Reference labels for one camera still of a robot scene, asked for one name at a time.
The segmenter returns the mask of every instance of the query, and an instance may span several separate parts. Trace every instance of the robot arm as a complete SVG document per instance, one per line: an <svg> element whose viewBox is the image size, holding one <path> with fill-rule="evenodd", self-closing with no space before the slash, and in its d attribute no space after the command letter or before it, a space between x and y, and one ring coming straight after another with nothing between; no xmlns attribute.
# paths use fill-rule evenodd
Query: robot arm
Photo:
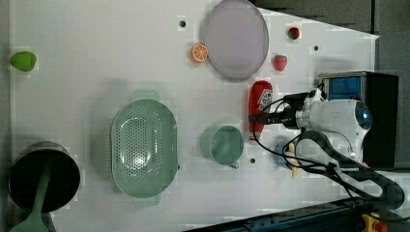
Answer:
<svg viewBox="0 0 410 232"><path fill-rule="evenodd" d="M372 203L374 210L390 210L410 216L410 175L379 172L362 165L362 146L372 118L366 105L356 100L326 101L319 90L284 97L289 104L284 124L303 131L296 144L296 156L322 162L322 167L306 167L306 172L324 175Z"/></svg>

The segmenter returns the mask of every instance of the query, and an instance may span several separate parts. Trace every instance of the mint green mug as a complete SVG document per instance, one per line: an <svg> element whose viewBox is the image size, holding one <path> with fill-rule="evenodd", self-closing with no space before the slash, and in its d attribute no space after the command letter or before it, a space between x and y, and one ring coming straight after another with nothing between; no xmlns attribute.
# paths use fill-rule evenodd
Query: mint green mug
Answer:
<svg viewBox="0 0 410 232"><path fill-rule="evenodd" d="M236 127L215 124L203 132L201 151L211 160L237 169L244 152L244 138Z"/></svg>

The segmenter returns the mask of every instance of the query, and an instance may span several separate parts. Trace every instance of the green lime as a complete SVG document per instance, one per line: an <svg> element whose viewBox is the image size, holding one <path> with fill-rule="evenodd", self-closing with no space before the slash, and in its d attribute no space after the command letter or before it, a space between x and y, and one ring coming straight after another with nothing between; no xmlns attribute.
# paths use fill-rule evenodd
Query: green lime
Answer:
<svg viewBox="0 0 410 232"><path fill-rule="evenodd" d="M34 69L37 57L30 51L20 51L12 56L10 63L20 71L29 72Z"/></svg>

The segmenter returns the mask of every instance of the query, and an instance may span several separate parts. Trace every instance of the orange slice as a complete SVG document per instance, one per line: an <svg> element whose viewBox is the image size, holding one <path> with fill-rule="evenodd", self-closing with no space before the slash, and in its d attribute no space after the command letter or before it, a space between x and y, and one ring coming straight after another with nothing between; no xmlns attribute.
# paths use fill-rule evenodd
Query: orange slice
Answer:
<svg viewBox="0 0 410 232"><path fill-rule="evenodd" d="M204 44L196 44L192 47L192 52L190 53L190 58L195 63L202 63L208 57L208 48Z"/></svg>

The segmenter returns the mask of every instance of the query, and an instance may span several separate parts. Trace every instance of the red object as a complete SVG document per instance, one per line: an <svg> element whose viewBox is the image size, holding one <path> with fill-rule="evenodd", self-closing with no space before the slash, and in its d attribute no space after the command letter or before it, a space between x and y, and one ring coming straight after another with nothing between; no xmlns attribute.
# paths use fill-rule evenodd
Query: red object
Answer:
<svg viewBox="0 0 410 232"><path fill-rule="evenodd" d="M284 71L287 64L287 57L284 55L276 55L272 60L272 65L274 66L275 70L277 71Z"/></svg>
<svg viewBox="0 0 410 232"><path fill-rule="evenodd" d="M373 229L377 232L389 232L387 225L382 223L374 223Z"/></svg>
<svg viewBox="0 0 410 232"><path fill-rule="evenodd" d="M292 27L287 31L287 35L292 40L298 40L301 33L299 32L299 28Z"/></svg>
<svg viewBox="0 0 410 232"><path fill-rule="evenodd" d="M265 80L256 81L249 95L248 110L249 116L257 116L262 109L272 102L273 89L271 83ZM262 115L267 115L269 113L269 108L262 113ZM263 124L255 124L255 135L256 138L260 138L260 133L263 131ZM255 140L253 137L253 122L249 122L249 139Z"/></svg>

